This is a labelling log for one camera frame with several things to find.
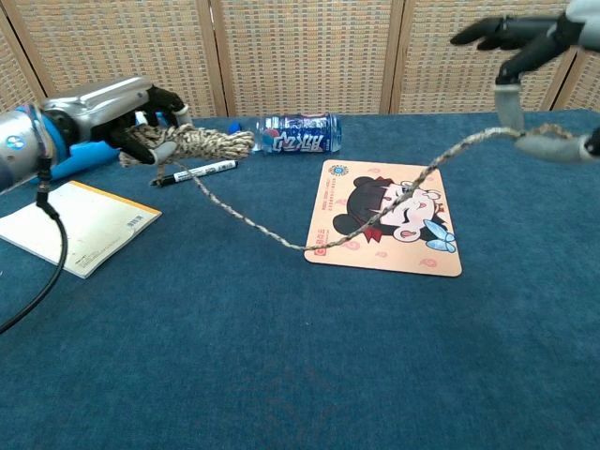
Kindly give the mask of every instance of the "blue fabric table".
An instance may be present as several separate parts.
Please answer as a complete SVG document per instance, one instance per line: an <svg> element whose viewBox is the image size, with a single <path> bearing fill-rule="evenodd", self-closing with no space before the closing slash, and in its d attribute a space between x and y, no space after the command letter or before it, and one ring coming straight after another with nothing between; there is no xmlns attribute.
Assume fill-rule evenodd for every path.
<svg viewBox="0 0 600 450"><path fill-rule="evenodd" d="M527 120L600 125L587 111ZM343 117L338 158L426 165L497 124ZM325 158L253 156L205 182L304 244ZM0 448L600 448L600 167L494 140L441 172L456 278L311 264L193 182L150 187L153 168L74 176L164 215L0 337ZM33 199L11 191L0 215ZM0 318L52 269L1 241Z"/></svg>

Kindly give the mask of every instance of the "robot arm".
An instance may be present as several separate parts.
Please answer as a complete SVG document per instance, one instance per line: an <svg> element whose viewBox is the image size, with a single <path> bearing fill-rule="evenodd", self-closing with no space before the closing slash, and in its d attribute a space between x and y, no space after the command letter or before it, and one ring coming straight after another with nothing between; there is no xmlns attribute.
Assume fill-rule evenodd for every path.
<svg viewBox="0 0 600 450"><path fill-rule="evenodd" d="M46 99L40 107L23 107L0 115L0 194L69 157L76 143L104 141L144 164L158 164L175 145L148 149L128 134L136 112L149 125L162 113L169 125L189 123L188 107L176 94L144 77L88 84Z"/></svg>
<svg viewBox="0 0 600 450"><path fill-rule="evenodd" d="M452 37L453 45L482 39L477 50L519 50L500 67L495 82L496 112L504 127L524 130L520 82L572 46L600 53L600 2L573 0L557 17L496 17L472 23ZM525 136L517 148L537 158L561 162L587 162L600 158L600 128L587 136L552 139Z"/></svg>

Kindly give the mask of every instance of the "silver robotic hand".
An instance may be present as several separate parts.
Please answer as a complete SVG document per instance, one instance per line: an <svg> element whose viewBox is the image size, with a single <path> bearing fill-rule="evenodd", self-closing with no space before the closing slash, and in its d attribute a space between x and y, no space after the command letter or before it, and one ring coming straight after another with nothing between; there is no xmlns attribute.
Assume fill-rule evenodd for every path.
<svg viewBox="0 0 600 450"><path fill-rule="evenodd" d="M84 85L0 115L0 194L36 174L42 185L50 168L69 158L69 148L77 143L104 141L141 163L160 163L175 144L151 150L133 139L128 129L138 113L151 126L158 124L158 113L169 125L190 122L179 96L144 77Z"/></svg>
<svg viewBox="0 0 600 450"><path fill-rule="evenodd" d="M577 46L600 53L600 1L573 0L556 17L490 17L470 24L452 37L453 45L479 41L477 49L518 50L500 67L495 82L496 113L504 127L525 130L520 104L521 79ZM572 139L526 135L519 150L537 158L559 162L590 162L600 158L600 128Z"/></svg>

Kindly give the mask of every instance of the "cartoon mouse pad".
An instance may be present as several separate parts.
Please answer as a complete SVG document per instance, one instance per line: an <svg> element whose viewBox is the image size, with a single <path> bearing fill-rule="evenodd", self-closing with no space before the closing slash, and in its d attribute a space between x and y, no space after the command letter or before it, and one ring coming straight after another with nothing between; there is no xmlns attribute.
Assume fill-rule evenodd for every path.
<svg viewBox="0 0 600 450"><path fill-rule="evenodd" d="M327 160L307 245L349 234L412 184L425 166ZM342 246L306 251L312 263L457 277L462 268L443 190L433 172L411 198Z"/></svg>

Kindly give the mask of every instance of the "wicker panel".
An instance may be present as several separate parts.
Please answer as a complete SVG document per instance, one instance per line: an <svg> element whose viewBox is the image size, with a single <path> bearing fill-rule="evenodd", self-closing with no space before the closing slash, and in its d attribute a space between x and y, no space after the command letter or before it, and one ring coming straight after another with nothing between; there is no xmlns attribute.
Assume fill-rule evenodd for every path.
<svg viewBox="0 0 600 450"><path fill-rule="evenodd" d="M582 64L574 67L565 83L565 89L568 89L569 84L572 85L570 95L557 106L600 112L600 56L584 52L579 57L583 59Z"/></svg>
<svg viewBox="0 0 600 450"><path fill-rule="evenodd" d="M475 44L452 46L450 38L484 17L559 15L567 2L556 0L408 0L400 39L393 100L394 113L493 111L493 84L502 62L514 52L479 52ZM564 58L557 58L523 80L525 110L549 109Z"/></svg>
<svg viewBox="0 0 600 450"><path fill-rule="evenodd" d="M198 10L201 2L8 0L6 3L8 13L19 16L16 19L28 34L27 51L38 55L42 67L36 69L43 71L42 80L51 84L50 94L84 83L144 75L157 86L182 97L193 116L217 114L213 88L222 95L222 86L220 80L218 86L211 84ZM210 24L209 17L204 19Z"/></svg>
<svg viewBox="0 0 600 450"><path fill-rule="evenodd" d="M378 113L393 3L213 1L230 111Z"/></svg>
<svg viewBox="0 0 600 450"><path fill-rule="evenodd" d="M19 64L14 37L0 9L0 111L12 110L36 100L36 95Z"/></svg>

